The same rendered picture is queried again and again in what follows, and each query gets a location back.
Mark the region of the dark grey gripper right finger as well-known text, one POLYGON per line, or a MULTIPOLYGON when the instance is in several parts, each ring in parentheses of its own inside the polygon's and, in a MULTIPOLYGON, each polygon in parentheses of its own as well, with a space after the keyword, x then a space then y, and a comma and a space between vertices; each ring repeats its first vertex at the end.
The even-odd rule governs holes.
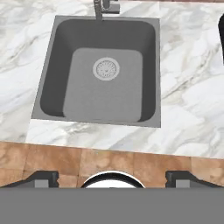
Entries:
POLYGON ((219 185, 198 179, 189 171, 167 171, 165 178, 166 188, 219 187, 219 185))

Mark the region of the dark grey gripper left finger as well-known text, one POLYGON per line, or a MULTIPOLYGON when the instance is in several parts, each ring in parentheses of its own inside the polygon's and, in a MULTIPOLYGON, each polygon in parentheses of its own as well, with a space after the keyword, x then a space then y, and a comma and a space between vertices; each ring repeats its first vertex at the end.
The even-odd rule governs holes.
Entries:
POLYGON ((7 184, 5 187, 54 188, 60 185, 58 179, 57 171, 35 171, 29 177, 7 184))

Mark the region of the white round black-rimmed object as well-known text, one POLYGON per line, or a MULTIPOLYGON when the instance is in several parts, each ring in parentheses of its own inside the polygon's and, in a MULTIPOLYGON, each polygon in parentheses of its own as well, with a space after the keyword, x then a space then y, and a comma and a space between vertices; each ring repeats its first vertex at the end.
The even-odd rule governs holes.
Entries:
POLYGON ((123 171, 102 171, 88 178, 82 188, 144 188, 134 176, 123 171))

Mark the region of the grey kitchen sink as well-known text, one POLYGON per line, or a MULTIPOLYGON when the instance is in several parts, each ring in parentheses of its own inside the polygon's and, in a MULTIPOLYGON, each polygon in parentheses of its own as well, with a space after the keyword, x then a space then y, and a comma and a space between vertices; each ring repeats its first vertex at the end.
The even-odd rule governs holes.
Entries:
POLYGON ((159 20, 56 16, 31 116, 160 127, 159 20))

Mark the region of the black appliance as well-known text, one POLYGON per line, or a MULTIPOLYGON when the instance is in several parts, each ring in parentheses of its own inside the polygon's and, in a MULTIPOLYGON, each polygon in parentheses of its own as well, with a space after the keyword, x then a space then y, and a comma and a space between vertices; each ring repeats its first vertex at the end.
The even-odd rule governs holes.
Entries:
POLYGON ((223 65, 224 65, 224 13, 221 15, 218 23, 218 29, 220 34, 220 42, 221 42, 221 48, 222 48, 222 59, 223 59, 223 65))

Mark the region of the grey sink tap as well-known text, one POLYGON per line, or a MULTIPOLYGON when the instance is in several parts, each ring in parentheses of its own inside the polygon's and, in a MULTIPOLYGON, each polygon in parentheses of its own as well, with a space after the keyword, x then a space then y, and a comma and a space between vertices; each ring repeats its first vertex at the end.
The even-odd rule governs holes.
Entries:
POLYGON ((94 0, 95 19, 102 21, 103 14, 119 14, 118 0, 94 0))

